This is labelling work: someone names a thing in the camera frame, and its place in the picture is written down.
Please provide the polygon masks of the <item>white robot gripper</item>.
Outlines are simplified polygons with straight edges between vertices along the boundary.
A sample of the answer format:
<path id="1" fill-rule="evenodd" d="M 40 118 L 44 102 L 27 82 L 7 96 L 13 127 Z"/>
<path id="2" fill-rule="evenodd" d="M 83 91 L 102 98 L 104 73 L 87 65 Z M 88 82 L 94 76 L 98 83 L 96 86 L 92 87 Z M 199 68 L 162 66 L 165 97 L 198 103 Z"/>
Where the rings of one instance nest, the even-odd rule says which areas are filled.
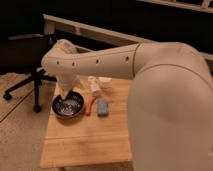
<path id="1" fill-rule="evenodd" d="M 79 78 L 76 75 L 59 75 L 56 80 L 62 97 L 66 97 L 79 84 Z"/>

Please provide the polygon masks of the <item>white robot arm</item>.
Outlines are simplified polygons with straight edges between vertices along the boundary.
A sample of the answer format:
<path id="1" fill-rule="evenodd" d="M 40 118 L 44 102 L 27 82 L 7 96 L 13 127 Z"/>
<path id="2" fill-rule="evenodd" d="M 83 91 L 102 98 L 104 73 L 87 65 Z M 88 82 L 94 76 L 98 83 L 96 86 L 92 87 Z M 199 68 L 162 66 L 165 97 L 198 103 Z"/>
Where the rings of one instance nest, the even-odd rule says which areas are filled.
<path id="1" fill-rule="evenodd" d="M 42 67 L 64 93 L 75 75 L 131 81 L 127 121 L 134 171 L 213 171 L 213 77 L 194 47 L 156 42 L 76 53 L 61 39 Z"/>

